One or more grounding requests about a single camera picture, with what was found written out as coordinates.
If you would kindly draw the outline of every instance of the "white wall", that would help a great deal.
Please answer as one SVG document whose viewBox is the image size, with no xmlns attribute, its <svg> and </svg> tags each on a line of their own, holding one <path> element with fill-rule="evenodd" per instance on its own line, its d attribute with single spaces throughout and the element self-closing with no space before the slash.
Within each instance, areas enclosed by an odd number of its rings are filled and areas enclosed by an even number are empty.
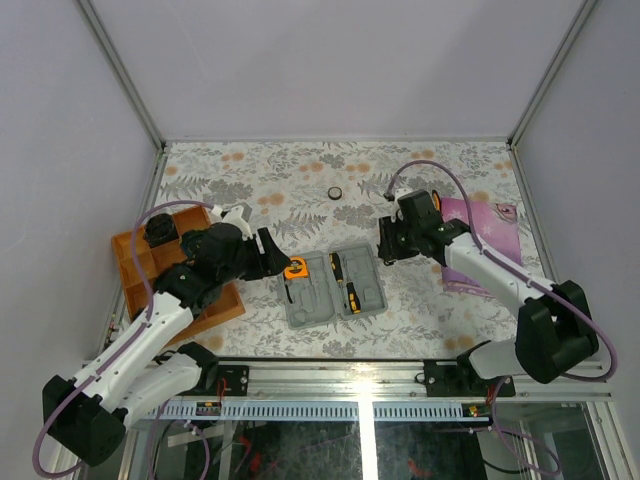
<svg viewBox="0 0 640 480">
<path fill-rule="evenodd" d="M 168 139 L 506 137 L 582 0 L 94 0 Z"/>
<path fill-rule="evenodd" d="M 519 152 L 561 277 L 585 288 L 618 347 L 616 398 L 640 462 L 640 3 L 600 3 Z"/>
<path fill-rule="evenodd" d="M 41 389 L 96 351 L 110 236 L 155 152 L 71 0 L 0 2 L 0 72 L 0 476 L 25 480 Z"/>
</svg>

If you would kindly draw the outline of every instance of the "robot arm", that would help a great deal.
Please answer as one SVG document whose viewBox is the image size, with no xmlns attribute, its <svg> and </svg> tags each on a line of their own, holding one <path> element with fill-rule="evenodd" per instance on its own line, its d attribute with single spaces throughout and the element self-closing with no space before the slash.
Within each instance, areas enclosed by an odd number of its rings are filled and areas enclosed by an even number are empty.
<svg viewBox="0 0 640 480">
<path fill-rule="evenodd" d="M 258 230 L 260 250 L 256 236 L 242 218 L 243 207 L 230 212 L 215 208 L 213 213 L 220 221 L 206 230 L 183 235 L 181 247 L 187 260 L 156 280 L 149 321 L 147 307 L 123 335 L 73 378 L 55 376 L 43 389 L 46 421 L 80 385 L 95 378 L 48 430 L 89 466 L 109 458 L 127 429 L 166 399 L 214 386 L 218 359 L 194 342 L 182 345 L 162 366 L 146 373 L 144 370 L 177 333 L 218 300 L 226 283 L 236 278 L 257 280 L 278 275 L 290 263 L 266 228 Z M 115 361 L 104 368 L 114 356 Z"/>
<path fill-rule="evenodd" d="M 568 309 L 531 287 L 548 287 L 589 316 L 582 289 L 567 281 L 555 285 L 532 275 L 504 255 L 482 243 L 482 250 L 523 274 L 527 281 L 498 266 L 476 245 L 469 226 L 459 219 L 444 222 L 431 195 L 418 190 L 396 201 L 396 218 L 379 219 L 378 256 L 385 265 L 419 254 L 477 281 L 518 319 L 514 339 L 487 342 L 462 354 L 459 363 L 470 365 L 481 379 L 526 373 L 549 383 L 598 350 L 595 332 Z"/>
</svg>

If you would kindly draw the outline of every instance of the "table surface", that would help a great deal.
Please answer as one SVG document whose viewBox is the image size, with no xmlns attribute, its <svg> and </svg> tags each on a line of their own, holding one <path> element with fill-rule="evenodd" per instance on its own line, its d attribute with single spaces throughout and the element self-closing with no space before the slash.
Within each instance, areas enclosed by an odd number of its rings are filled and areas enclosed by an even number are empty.
<svg viewBox="0 0 640 480">
<path fill-rule="evenodd" d="M 541 274 L 540 259 L 504 143 L 283 142 L 175 143 L 168 150 L 157 204 L 177 199 L 222 206 L 246 202 L 254 231 L 269 227 L 289 255 L 367 241 L 374 252 L 382 198 L 404 163 L 433 159 L 449 167 L 474 200 L 517 206 L 522 260 Z M 435 168 L 416 166 L 401 186 L 460 198 Z M 327 197 L 342 188 L 341 200 Z M 516 322 L 495 299 L 444 292 L 440 267 L 416 257 L 385 267 L 377 261 L 387 312 L 291 330 L 276 279 L 238 281 L 246 313 L 196 340 L 218 355 L 338 358 L 451 357 L 487 340 L 515 335 Z"/>
</svg>

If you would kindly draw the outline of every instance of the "gray tool case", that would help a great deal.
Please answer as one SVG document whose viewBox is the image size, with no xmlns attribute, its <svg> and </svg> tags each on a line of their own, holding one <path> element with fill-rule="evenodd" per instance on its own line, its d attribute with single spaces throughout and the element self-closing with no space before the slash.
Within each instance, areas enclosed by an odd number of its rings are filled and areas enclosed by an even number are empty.
<svg viewBox="0 0 640 480">
<path fill-rule="evenodd" d="M 342 282 L 334 274 L 336 254 L 342 270 Z M 278 276 L 278 295 L 285 305 L 289 327 L 300 329 L 334 322 L 338 316 L 345 320 L 377 315 L 387 310 L 387 298 L 380 282 L 376 260 L 368 243 L 345 245 L 328 252 L 309 252 L 295 255 L 307 263 L 309 276 L 286 280 Z M 360 303 L 354 313 L 347 284 L 352 287 Z"/>
</svg>

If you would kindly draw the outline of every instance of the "red wire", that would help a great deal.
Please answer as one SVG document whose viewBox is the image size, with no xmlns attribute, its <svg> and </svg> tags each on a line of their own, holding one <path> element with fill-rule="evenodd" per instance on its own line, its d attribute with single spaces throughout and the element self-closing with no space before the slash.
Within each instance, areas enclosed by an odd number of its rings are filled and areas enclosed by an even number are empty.
<svg viewBox="0 0 640 480">
<path fill-rule="evenodd" d="M 218 402 L 220 402 L 220 406 L 222 406 L 222 400 L 227 392 L 227 379 L 222 378 L 222 380 L 218 380 Z"/>
</svg>

